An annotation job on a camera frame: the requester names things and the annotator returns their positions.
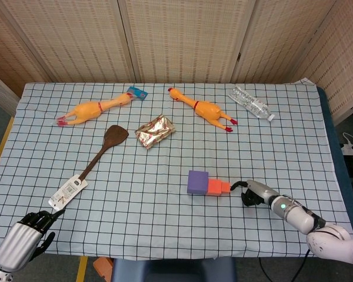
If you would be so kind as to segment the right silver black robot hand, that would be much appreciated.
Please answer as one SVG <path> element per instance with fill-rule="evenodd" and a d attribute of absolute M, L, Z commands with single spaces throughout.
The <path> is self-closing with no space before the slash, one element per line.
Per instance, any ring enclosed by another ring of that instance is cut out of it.
<path fill-rule="evenodd" d="M 247 207 L 259 204 L 268 204 L 270 206 L 274 199 L 280 196 L 272 188 L 254 180 L 235 182 L 230 187 L 230 191 L 234 191 L 237 187 L 247 188 L 246 192 L 241 193 L 242 202 Z"/>

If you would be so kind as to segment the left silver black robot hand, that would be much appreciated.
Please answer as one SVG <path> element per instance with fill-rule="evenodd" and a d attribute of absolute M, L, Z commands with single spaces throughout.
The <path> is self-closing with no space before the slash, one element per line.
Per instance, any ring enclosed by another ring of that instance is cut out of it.
<path fill-rule="evenodd" d="M 0 270 L 17 272 L 44 253 L 54 240 L 55 233 L 51 232 L 44 241 L 41 239 L 64 213 L 64 209 L 54 214 L 48 211 L 31 212 L 16 222 L 0 245 Z"/>

